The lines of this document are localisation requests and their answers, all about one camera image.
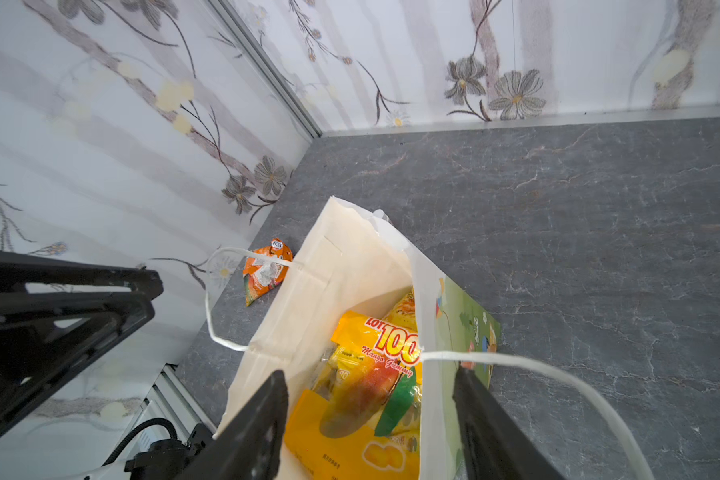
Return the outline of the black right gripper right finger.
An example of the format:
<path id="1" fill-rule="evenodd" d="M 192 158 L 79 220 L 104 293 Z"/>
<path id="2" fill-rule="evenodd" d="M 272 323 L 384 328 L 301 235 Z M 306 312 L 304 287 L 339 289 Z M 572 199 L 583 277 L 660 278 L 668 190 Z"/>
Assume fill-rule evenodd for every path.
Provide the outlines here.
<path id="1" fill-rule="evenodd" d="M 457 370 L 453 400 L 469 479 L 563 479 L 474 371 Z"/>

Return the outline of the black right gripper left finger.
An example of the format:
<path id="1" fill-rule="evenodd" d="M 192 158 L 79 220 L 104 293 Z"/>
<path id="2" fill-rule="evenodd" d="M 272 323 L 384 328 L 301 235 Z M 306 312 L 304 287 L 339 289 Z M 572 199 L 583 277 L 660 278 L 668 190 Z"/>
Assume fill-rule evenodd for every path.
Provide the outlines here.
<path id="1" fill-rule="evenodd" d="M 274 479 L 288 412 L 284 372 L 274 371 L 178 477 L 188 480 Z"/>

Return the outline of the large yellow snack bag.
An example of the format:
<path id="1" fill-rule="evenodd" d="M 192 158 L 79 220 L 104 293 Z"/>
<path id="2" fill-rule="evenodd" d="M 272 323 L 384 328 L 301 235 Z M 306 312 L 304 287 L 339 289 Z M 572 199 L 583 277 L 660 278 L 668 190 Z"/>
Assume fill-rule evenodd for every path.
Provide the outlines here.
<path id="1" fill-rule="evenodd" d="M 415 309 L 414 293 L 407 292 L 393 308 L 398 306 Z M 413 434 L 376 437 L 371 428 L 364 426 L 338 439 L 325 437 L 319 431 L 319 421 L 328 401 L 314 389 L 314 384 L 328 371 L 326 361 L 334 348 L 333 343 L 324 353 L 310 386 L 292 411 L 284 437 L 286 447 L 314 479 L 418 478 L 420 428 Z"/>

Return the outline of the yellow mango gummy bag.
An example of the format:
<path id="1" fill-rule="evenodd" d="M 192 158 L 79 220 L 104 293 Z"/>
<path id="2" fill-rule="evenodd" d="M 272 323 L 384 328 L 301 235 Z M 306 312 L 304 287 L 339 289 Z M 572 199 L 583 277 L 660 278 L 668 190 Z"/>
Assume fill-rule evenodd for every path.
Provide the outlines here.
<path id="1" fill-rule="evenodd" d="M 331 341 L 328 371 L 314 384 L 328 401 L 321 434 L 338 439 L 364 426 L 376 437 L 417 432 L 423 376 L 415 309 L 398 306 L 381 318 L 348 311 Z"/>

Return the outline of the white paper bag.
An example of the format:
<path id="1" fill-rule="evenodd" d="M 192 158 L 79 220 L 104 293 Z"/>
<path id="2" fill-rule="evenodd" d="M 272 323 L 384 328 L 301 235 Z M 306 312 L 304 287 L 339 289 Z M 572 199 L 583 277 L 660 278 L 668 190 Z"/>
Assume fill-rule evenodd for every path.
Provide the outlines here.
<path id="1" fill-rule="evenodd" d="M 640 479 L 652 471 L 632 432 L 591 386 L 497 352 L 499 323 L 389 222 L 331 198 L 242 355 L 222 417 L 283 372 L 287 479 L 452 479 L 467 459 L 452 394 L 459 368 L 488 385 L 495 366 L 577 389 L 605 419 Z"/>

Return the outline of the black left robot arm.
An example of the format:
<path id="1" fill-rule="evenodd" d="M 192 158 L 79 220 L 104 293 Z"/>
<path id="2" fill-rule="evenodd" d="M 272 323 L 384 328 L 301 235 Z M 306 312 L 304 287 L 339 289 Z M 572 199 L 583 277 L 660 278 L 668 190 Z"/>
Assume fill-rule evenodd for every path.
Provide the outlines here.
<path id="1" fill-rule="evenodd" d="M 159 274 L 0 251 L 0 438 L 146 325 Z"/>

